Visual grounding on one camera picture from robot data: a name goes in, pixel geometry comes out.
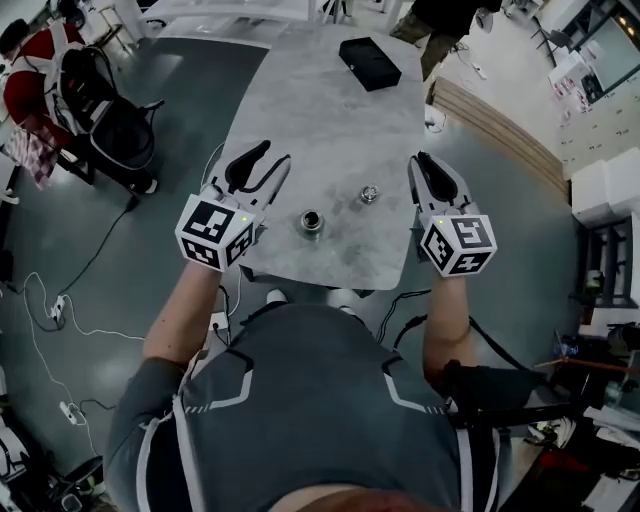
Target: floor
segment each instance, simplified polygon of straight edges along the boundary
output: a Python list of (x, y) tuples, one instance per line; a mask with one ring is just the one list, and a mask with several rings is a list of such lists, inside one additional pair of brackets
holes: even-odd
[[(351, 22), (387, 33), (388, 14), (380, 13), (379, 3), (355, 0)], [(403, 4), (401, 16), (411, 3)], [(476, 24), (462, 38), (468, 49), (451, 53), (431, 78), (443, 76), (488, 103), (560, 158), (562, 108), (547, 80), (553, 69), (543, 48), (537, 50), (541, 36), (531, 36), (538, 27), (520, 11), (507, 18), (502, 11), (493, 15), (493, 28), (486, 34)], [(480, 77), (471, 64), (483, 69)]]
[[(119, 80), (135, 102), (158, 98), (167, 104), (157, 116), (160, 180), (155, 196), (145, 198), (116, 227), (100, 257), (69, 294), (84, 330), (104, 329), (144, 336), (169, 295), (181, 269), (182, 256), (173, 229), (186, 197), (199, 186), (202, 169), (224, 140), (235, 111), (264, 51), (256, 48), (167, 39), (158, 41), (123, 65)], [(578, 315), (567, 295), (573, 288), (576, 243), (571, 212), (544, 183), (517, 168), (501, 153), (448, 119), (440, 133), (429, 133), (425, 149), (446, 160), (466, 179), (472, 194), (492, 221), (499, 250), (488, 268), (469, 279), (472, 315), (522, 363), (548, 359), (553, 330), (575, 332)], [(15, 257), (15, 281), (38, 271), (49, 292), (48, 302), (79, 271), (123, 210), (128, 194), (99, 176), (95, 187), (64, 172), (53, 186), (39, 192), (21, 175), (16, 189), (22, 198), (12, 211), (6, 248)], [(418, 264), (409, 249), (398, 289), (374, 293), (353, 304), (373, 330), (400, 292), (428, 287), (429, 264)], [(223, 280), (231, 302), (237, 299), (238, 274)], [(295, 301), (320, 302), (320, 287), (293, 282), (242, 284), (238, 321), (257, 309), (269, 289), (281, 287)], [(29, 298), (41, 323), (42, 291), (29, 282)], [(423, 314), (427, 297), (402, 301), (388, 327), (389, 345), (413, 316)], [(141, 361), (141, 342), (115, 335), (83, 336), (71, 323), (61, 332), (35, 337), (49, 368), (70, 388), (77, 403), (95, 398), (115, 404)], [(31, 339), (22, 297), (0, 299), (0, 361), (9, 395), (26, 427), (68, 471), (91, 456), (84, 427), (74, 427), (60, 413), (64, 389), (50, 382)], [(418, 329), (406, 336), (400, 351), (416, 368), (420, 364)], [(479, 341), (484, 364), (503, 366)], [(104, 450), (111, 413), (94, 404), (85, 410), (98, 453)]]

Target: black box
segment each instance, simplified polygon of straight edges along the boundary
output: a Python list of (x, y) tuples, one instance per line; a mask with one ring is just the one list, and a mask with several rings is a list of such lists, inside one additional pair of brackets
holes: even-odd
[(340, 57), (368, 92), (398, 85), (402, 76), (370, 37), (342, 41)]

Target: person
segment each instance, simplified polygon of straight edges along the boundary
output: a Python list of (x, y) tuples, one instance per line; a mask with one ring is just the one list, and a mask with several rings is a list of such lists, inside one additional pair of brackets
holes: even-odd
[(498, 12), (500, 3), (500, 0), (415, 0), (411, 10), (393, 27), (390, 35), (410, 44), (429, 36), (420, 59), (422, 79), (426, 80), (451, 48), (469, 33), (476, 11), (481, 9), (485, 15)]
[(432, 386), (450, 360), (476, 365), (463, 277), (435, 278), (422, 375), (348, 304), (291, 304), (279, 290), (230, 347), (200, 352), (220, 279), (187, 264), (116, 408), (104, 464), (123, 511), (190, 500), (193, 510), (460, 510), (456, 433)]
[[(73, 25), (64, 24), (64, 31), (70, 43), (84, 44), (80, 33)], [(22, 19), (16, 20), (0, 35), (0, 54), (12, 64), (20, 57), (24, 57), (27, 63), (29, 58), (52, 59), (54, 45), (51, 31), (44, 29), (30, 35), (27, 23)], [(157, 182), (148, 172), (131, 171), (117, 165), (91, 145), (88, 134), (74, 135), (51, 119), (45, 103), (44, 80), (44, 74), (39, 73), (35, 66), (33, 71), (17, 71), (7, 79), (4, 102), (9, 116), (16, 125), (35, 134), (45, 129), (51, 134), (58, 148), (87, 162), (90, 167), (99, 169), (134, 192), (153, 193)], [(58, 163), (74, 174), (81, 172), (62, 156)]]

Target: metal cylinder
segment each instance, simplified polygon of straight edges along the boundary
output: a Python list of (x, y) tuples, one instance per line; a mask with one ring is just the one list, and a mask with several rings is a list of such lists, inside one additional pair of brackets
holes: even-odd
[(318, 238), (324, 228), (324, 218), (320, 212), (307, 210), (300, 216), (300, 230), (309, 238)]
[(364, 204), (371, 204), (378, 198), (378, 187), (369, 185), (360, 192), (360, 200)]

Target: gray table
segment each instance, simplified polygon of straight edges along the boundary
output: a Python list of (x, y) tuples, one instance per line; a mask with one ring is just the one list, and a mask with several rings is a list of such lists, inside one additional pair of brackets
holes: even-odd
[[(339, 57), (342, 41), (366, 36), (402, 71), (396, 87), (367, 93)], [(415, 215), (407, 165), (424, 145), (416, 48), (354, 27), (292, 25), (253, 78), (223, 155), (265, 139), (270, 153), (291, 155), (292, 168), (267, 213), (267, 230), (240, 264), (325, 286), (394, 288)], [(359, 194), (371, 184), (380, 195), (365, 205)], [(316, 241), (295, 227), (309, 208), (326, 220)]]

